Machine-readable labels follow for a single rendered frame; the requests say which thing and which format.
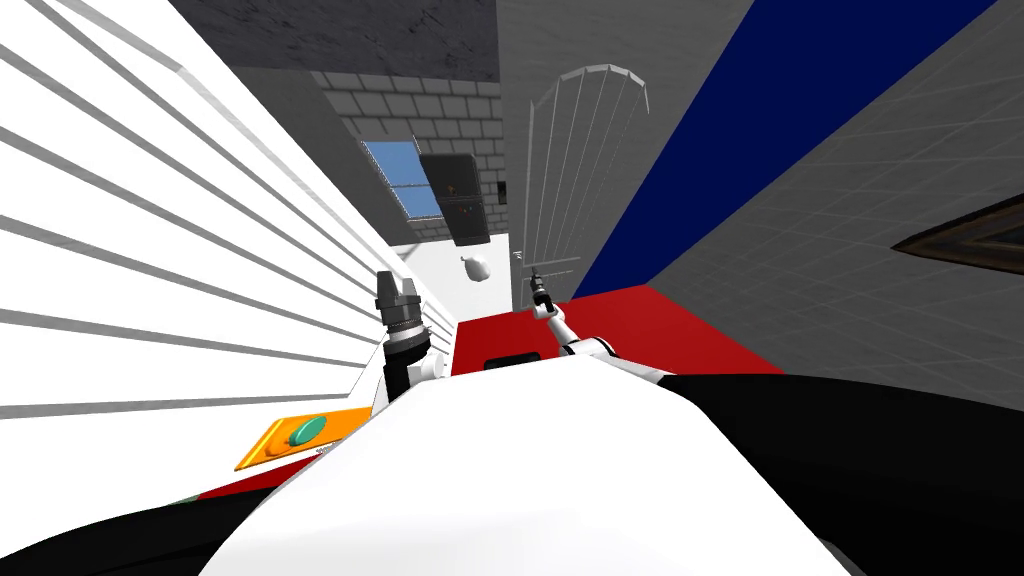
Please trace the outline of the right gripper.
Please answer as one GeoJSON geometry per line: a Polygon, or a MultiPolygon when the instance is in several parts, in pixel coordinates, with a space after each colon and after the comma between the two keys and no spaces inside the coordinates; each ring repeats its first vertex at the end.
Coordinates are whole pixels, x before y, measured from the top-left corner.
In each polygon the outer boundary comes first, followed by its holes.
{"type": "Polygon", "coordinates": [[[534,317],[536,319],[549,319],[556,316],[556,306],[544,285],[543,277],[534,271],[529,281],[532,293],[534,317]]]}

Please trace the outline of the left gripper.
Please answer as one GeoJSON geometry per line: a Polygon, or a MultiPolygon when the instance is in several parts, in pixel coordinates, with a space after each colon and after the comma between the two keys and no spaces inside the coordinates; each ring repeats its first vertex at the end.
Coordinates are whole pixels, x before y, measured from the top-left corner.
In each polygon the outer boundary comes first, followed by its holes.
{"type": "Polygon", "coordinates": [[[420,304],[420,296],[416,291],[413,279],[397,277],[391,271],[379,271],[376,273],[376,280],[377,298],[375,304],[377,308],[420,304]]]}

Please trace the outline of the blue window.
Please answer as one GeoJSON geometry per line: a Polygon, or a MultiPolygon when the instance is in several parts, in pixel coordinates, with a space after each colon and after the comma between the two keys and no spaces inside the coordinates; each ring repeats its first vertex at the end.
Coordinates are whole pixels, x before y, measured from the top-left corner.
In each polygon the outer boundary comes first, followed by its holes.
{"type": "Polygon", "coordinates": [[[415,141],[362,141],[362,146],[410,219],[441,215],[415,141]]]}

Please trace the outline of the grey arched door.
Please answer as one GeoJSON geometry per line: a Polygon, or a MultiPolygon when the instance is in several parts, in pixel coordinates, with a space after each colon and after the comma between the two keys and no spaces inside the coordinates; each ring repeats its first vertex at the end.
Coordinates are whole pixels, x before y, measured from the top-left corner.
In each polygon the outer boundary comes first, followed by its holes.
{"type": "Polygon", "coordinates": [[[645,82],[610,64],[564,73],[530,104],[518,261],[524,275],[537,270],[558,301],[570,299],[585,275],[588,219],[633,117],[648,112],[645,82]]]}

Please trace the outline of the green round knob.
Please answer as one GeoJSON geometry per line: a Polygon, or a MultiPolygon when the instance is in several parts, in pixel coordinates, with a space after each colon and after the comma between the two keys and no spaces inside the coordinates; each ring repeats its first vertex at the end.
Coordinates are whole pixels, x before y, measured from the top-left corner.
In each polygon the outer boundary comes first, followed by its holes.
{"type": "Polygon", "coordinates": [[[326,416],[316,416],[304,421],[291,433],[288,438],[288,445],[297,447],[311,442],[322,433],[326,424],[326,416]]]}

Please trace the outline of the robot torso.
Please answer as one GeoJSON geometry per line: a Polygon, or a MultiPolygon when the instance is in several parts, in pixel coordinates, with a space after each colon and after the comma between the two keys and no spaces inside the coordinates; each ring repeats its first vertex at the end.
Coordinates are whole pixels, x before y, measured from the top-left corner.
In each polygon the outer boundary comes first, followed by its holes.
{"type": "Polygon", "coordinates": [[[413,386],[200,576],[849,576],[694,404],[586,356],[413,386]]]}

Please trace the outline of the orange flat plate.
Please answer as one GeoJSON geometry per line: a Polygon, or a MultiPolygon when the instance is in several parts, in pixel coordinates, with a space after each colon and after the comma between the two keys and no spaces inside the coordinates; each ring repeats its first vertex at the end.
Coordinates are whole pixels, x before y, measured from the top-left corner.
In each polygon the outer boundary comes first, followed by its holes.
{"type": "Polygon", "coordinates": [[[371,414],[372,407],[366,406],[278,419],[268,427],[234,469],[237,471],[243,470],[264,462],[343,440],[364,424],[371,417],[371,414]],[[327,417],[327,424],[322,433],[307,444],[297,447],[289,446],[288,438],[291,433],[304,421],[316,416],[327,417]]]}

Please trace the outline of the white slatted door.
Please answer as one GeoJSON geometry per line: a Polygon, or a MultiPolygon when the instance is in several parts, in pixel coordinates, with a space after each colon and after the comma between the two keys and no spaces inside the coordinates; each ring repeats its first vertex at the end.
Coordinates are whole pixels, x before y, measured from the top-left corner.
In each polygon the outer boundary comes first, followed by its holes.
{"type": "Polygon", "coordinates": [[[169,0],[0,0],[7,549],[314,454],[410,269],[169,0]]]}

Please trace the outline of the dark framed picture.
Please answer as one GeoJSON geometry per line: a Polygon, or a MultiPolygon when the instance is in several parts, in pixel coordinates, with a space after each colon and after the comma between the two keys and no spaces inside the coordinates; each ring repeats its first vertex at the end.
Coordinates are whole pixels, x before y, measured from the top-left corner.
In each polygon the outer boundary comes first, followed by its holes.
{"type": "Polygon", "coordinates": [[[1024,275],[1024,193],[912,235],[893,250],[1024,275]]]}

